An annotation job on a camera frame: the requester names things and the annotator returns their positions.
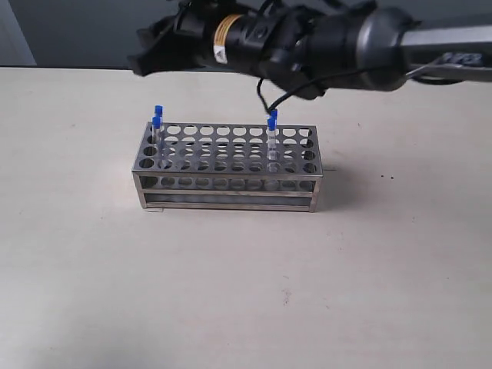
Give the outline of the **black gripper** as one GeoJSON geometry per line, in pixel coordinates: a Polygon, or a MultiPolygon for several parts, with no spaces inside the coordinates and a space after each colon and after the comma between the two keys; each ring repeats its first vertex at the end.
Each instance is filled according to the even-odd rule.
{"type": "Polygon", "coordinates": [[[166,71],[226,69],[214,56],[213,37],[230,13],[230,1],[180,1],[176,15],[137,30],[142,50],[128,56],[129,68],[141,77],[166,71]]]}

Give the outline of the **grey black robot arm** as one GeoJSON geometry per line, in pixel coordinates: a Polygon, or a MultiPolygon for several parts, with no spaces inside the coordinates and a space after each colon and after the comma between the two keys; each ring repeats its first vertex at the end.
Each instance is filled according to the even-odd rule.
{"type": "Polygon", "coordinates": [[[491,17],[419,22],[374,1],[334,12],[266,1],[182,1],[175,15],[138,31],[139,76],[224,68],[272,82],[306,100],[330,88],[393,91],[408,80],[491,80],[491,17]]]}

